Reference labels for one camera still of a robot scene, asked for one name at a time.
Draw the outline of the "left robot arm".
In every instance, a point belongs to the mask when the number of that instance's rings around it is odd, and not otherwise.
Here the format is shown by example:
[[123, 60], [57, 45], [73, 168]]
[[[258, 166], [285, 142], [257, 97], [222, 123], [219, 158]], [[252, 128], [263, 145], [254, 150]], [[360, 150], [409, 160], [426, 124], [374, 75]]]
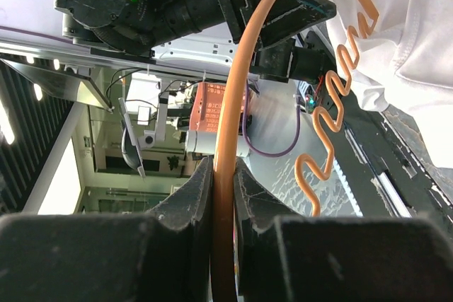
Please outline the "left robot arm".
[[55, 0], [55, 8], [112, 50], [140, 56], [220, 24], [238, 43], [261, 0]]

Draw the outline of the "white t shirt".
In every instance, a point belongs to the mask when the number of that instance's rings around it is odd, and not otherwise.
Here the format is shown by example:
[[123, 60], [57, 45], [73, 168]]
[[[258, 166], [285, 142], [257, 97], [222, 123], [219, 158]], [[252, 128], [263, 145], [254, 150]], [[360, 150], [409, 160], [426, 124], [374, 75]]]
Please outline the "white t shirt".
[[418, 126], [432, 163], [452, 167], [452, 0], [372, 0], [379, 12], [352, 90], [363, 110], [394, 106]]

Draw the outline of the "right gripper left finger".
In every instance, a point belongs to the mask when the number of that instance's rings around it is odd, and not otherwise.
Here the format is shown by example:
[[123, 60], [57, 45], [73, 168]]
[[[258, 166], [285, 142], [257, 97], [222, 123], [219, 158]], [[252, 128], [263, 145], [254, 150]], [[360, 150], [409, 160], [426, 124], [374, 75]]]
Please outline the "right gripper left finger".
[[132, 214], [1, 217], [2, 301], [206, 301], [213, 160]]

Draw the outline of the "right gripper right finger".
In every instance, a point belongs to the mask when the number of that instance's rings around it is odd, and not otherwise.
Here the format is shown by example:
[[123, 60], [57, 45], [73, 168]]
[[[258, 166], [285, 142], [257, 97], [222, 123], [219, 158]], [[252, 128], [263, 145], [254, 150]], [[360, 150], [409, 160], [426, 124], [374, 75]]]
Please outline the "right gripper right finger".
[[245, 301], [452, 300], [452, 245], [426, 220], [304, 217], [241, 159], [234, 200]]

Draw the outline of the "orange wavy hanger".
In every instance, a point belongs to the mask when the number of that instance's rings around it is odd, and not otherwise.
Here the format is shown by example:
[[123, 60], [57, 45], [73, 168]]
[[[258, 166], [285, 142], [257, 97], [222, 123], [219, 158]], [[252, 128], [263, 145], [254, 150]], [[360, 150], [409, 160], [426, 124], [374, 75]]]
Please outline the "orange wavy hanger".
[[[372, 0], [358, 1], [363, 10], [357, 13], [357, 25], [349, 26], [346, 31], [350, 46], [339, 45], [336, 48], [337, 60], [345, 74], [345, 79], [340, 79], [334, 71], [328, 71], [324, 77], [326, 89], [337, 107], [338, 114], [335, 118], [332, 118], [327, 110], [322, 107], [317, 107], [312, 114], [314, 130], [327, 150], [326, 165], [324, 168], [320, 168], [314, 159], [306, 153], [298, 156], [294, 164], [297, 184], [311, 201], [312, 216], [320, 214], [321, 205], [318, 197], [303, 176], [303, 167], [307, 165], [320, 180], [329, 179], [335, 149], [322, 126], [326, 124], [332, 132], [340, 131], [345, 114], [341, 98], [348, 96], [352, 83], [351, 72], [357, 68], [360, 60], [356, 39], [359, 37], [368, 38], [373, 33], [379, 18], [379, 12]], [[214, 230], [212, 232], [210, 260], [214, 301], [237, 300], [233, 247], [235, 148], [238, 140], [241, 103], [246, 88], [251, 57], [264, 20], [275, 2], [276, 0], [261, 0], [246, 26], [230, 68], [219, 116], [213, 165], [212, 221]]]

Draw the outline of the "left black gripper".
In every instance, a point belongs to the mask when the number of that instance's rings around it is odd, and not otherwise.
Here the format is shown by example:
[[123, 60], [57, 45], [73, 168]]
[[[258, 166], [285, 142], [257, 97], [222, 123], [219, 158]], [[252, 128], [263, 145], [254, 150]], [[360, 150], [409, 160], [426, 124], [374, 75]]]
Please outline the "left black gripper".
[[[260, 1], [218, 0], [233, 43], [239, 43]], [[329, 0], [276, 0], [261, 26], [256, 49], [274, 47], [334, 15], [336, 5]]]

